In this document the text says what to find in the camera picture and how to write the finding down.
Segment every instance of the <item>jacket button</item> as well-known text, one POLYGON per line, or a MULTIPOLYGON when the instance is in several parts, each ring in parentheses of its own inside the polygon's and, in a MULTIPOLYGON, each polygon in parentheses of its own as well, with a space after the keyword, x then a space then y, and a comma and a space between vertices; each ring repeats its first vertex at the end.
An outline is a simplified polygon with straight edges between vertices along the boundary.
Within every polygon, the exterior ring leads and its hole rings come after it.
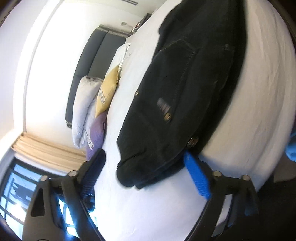
POLYGON ((194 147, 198 143, 198 137, 192 137, 189 142, 187 143, 188 148, 194 147))
POLYGON ((165 117, 164 117, 164 120, 165 121, 169 121, 171 119, 171 115, 170 113, 166 113, 165 117))

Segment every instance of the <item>mattress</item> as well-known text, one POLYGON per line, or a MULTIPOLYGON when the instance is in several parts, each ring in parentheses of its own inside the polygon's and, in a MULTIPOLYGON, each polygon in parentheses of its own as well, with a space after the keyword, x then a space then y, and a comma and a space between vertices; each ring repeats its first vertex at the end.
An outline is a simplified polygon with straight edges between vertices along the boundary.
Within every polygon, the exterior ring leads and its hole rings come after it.
MULTIPOLYGON (((103 149, 106 164, 95 185, 98 228, 108 241, 183 241, 206 200, 187 171, 137 190, 116 178, 119 131, 158 42, 158 28, 180 0, 166 1, 131 37, 111 103, 103 149)), ((224 175, 250 175, 258 190, 288 141, 296 106, 296 60, 289 31, 266 0, 246 0, 247 49, 233 99, 200 158, 224 175)), ((218 224, 225 220, 226 197, 218 224)))

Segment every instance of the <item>yellow pillow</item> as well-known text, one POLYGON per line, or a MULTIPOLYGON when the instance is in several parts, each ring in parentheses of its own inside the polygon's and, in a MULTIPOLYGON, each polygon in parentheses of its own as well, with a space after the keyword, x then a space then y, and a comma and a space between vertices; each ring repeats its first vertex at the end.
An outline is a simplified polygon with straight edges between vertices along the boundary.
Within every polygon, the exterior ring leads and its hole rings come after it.
POLYGON ((105 80, 99 89, 96 101, 96 117, 107 110, 111 104, 118 83, 118 68, 119 65, 105 76, 105 80))

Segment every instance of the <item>curtain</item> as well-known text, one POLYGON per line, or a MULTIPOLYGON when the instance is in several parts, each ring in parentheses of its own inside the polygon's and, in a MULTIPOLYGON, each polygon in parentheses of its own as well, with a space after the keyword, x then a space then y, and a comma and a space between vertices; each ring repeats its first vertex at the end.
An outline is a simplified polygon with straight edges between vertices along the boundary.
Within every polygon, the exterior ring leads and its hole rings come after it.
POLYGON ((24 132, 12 149, 44 167, 68 173, 86 161, 85 151, 48 142, 24 132))

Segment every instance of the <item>ceiling vent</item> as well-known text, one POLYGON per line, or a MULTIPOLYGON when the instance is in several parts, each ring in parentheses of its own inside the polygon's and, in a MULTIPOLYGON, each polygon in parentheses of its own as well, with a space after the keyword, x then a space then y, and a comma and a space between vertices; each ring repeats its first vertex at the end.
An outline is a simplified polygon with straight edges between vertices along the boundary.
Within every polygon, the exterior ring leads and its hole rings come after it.
POLYGON ((133 4, 133 5, 135 5, 135 6, 137 6, 137 5, 138 5, 138 3, 137 3, 137 2, 135 2, 135 1, 132 1, 132 0, 121 0, 121 1, 124 1, 124 2, 130 3, 130 4, 133 4))

